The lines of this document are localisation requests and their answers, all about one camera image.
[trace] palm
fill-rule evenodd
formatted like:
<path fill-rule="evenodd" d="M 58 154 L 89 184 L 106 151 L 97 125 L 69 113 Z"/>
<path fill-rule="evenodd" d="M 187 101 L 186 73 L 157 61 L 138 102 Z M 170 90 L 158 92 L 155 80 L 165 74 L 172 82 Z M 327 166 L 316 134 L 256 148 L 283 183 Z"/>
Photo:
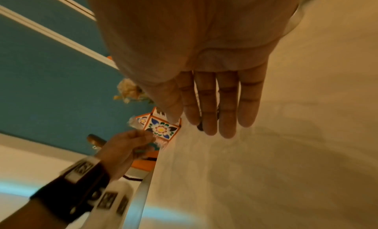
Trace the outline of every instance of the palm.
<path fill-rule="evenodd" d="M 192 124 L 199 124 L 195 81 L 204 131 L 214 135 L 217 80 L 219 130 L 226 138 L 235 134 L 237 119 L 245 127 L 254 122 L 269 54 L 298 2 L 89 1 L 120 70 L 136 81 L 173 121 L 184 110 Z"/>

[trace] orange object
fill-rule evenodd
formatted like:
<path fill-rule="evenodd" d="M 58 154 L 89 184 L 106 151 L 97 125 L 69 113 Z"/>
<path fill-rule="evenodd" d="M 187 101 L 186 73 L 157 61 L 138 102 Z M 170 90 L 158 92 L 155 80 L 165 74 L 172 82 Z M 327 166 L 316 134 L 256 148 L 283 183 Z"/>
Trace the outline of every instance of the orange object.
<path fill-rule="evenodd" d="M 103 147 L 106 144 L 106 140 L 98 137 L 97 135 L 90 134 L 87 136 L 87 141 L 97 147 Z M 146 153 L 146 156 L 149 158 L 158 158 L 159 151 L 153 151 Z M 132 168 L 140 169 L 143 171 L 150 172 L 155 168 L 156 161 L 149 160 L 135 160 L 131 165 Z"/>

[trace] black wrist strap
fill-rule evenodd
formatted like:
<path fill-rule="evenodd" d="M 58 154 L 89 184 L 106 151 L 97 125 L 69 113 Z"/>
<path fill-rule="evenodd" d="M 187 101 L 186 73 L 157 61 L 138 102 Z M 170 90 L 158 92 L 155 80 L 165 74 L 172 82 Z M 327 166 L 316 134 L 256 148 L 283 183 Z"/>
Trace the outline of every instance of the black wrist strap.
<path fill-rule="evenodd" d="M 106 188 L 109 181 L 109 174 L 99 160 L 88 157 L 69 167 L 30 199 L 38 199 L 58 218 L 71 223 L 92 210 L 87 201 L 101 194 L 100 189 Z"/>

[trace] beige floor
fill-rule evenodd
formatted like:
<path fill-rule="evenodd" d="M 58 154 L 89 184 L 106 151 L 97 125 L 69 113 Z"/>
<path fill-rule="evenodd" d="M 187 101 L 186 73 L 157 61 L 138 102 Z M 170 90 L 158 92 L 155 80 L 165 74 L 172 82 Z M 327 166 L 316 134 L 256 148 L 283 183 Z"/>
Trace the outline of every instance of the beige floor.
<path fill-rule="evenodd" d="M 315 0 L 232 140 L 184 119 L 141 229 L 378 228 L 378 0 Z"/>

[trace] wristband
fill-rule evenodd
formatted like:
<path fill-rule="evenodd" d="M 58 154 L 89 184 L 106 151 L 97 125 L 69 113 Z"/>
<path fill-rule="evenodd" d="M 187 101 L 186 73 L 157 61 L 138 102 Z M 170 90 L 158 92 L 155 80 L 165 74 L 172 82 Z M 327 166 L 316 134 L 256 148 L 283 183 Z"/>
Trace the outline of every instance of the wristband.
<path fill-rule="evenodd" d="M 67 168 L 30 199 L 38 199 L 55 216 L 72 223 L 92 210 L 88 201 L 98 199 L 109 181 L 110 176 L 100 160 L 87 157 Z"/>

